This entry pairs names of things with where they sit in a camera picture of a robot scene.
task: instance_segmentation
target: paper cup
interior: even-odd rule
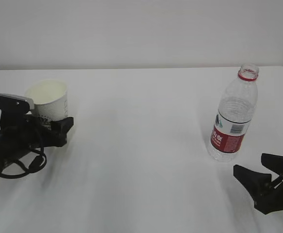
[[[39,117],[46,126],[68,117],[67,85],[62,81],[41,81],[31,86],[25,96],[33,99],[33,116]]]

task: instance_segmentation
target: plastic water bottle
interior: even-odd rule
[[[257,66],[242,65],[221,98],[207,147],[208,153],[218,161],[228,162],[238,154],[258,99],[258,73]]]

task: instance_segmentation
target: bottle neck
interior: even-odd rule
[[[254,64],[244,64],[241,66],[238,77],[246,82],[254,82],[257,80],[259,68]]]

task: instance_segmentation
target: red bottle label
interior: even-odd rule
[[[221,152],[235,153],[240,149],[249,124],[250,121],[245,123],[229,121],[218,113],[210,141]]]

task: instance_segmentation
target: robotic arm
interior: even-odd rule
[[[33,100],[30,98],[0,94],[0,177],[2,178],[17,179],[40,171],[47,163],[44,148],[62,147],[67,143],[67,133],[73,126],[73,118],[52,121],[48,129],[40,124],[38,118],[27,114],[33,109]],[[30,152],[36,153],[37,156],[26,167],[19,159]],[[3,170],[13,163],[20,166],[23,173],[4,174]]]
[[[283,156],[263,153],[261,163],[279,176],[272,181],[271,174],[254,172],[240,165],[235,165],[233,170],[251,195],[254,208],[266,215],[283,210]]]

